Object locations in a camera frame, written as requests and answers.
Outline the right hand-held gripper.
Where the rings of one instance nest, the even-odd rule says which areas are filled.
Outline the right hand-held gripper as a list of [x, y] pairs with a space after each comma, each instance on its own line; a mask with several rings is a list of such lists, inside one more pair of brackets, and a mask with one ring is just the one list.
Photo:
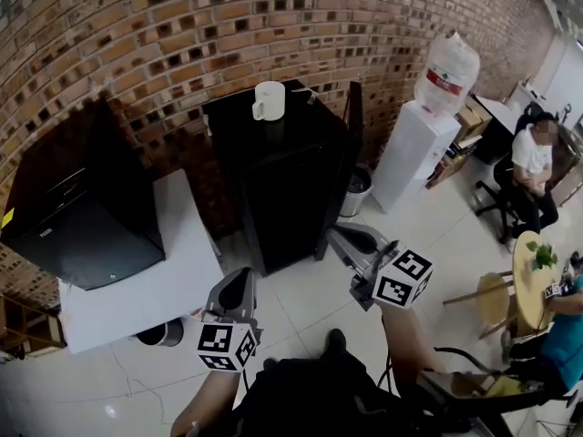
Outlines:
[[[377, 230], [362, 224], [333, 224], [328, 229], [328, 242], [346, 267], [364, 273], [374, 257], [388, 244]], [[434, 264], [424, 255], [410, 249], [386, 255], [367, 276], [355, 275], [350, 293], [364, 310], [373, 304], [409, 309], [427, 288]]]

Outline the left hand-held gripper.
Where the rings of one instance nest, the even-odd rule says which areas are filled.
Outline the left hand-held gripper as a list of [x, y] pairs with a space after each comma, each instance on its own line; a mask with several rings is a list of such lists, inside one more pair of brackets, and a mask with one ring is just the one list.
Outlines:
[[255, 318], [256, 280], [250, 267], [236, 269], [210, 291], [197, 311], [196, 353], [211, 371], [243, 372], [261, 344]]

